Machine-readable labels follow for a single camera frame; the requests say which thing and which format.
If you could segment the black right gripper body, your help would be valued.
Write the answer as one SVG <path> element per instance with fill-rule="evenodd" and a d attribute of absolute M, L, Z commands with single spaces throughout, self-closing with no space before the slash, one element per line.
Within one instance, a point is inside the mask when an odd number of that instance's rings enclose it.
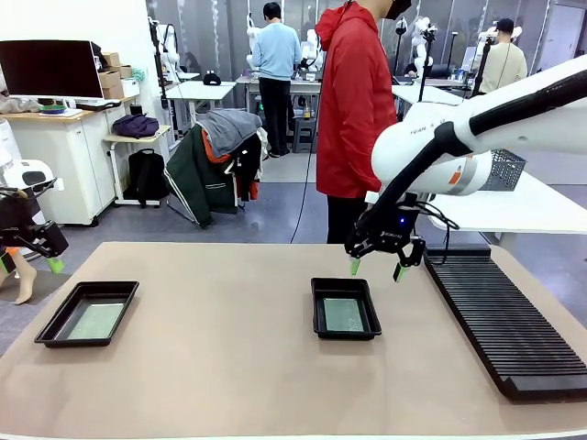
<path fill-rule="evenodd" d="M 417 195 L 406 193 L 398 201 L 391 202 L 378 193 L 368 193 L 365 201 L 365 229 L 381 233 L 379 250 L 404 248 L 411 240 L 415 220 L 418 217 Z"/>

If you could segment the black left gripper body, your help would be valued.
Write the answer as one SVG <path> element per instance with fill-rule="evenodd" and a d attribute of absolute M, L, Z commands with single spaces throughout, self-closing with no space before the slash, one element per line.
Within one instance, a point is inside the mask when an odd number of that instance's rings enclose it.
<path fill-rule="evenodd" d="M 42 239 L 42 227 L 33 220 L 37 197 L 30 190 L 1 188 L 1 243 L 26 244 Z"/>

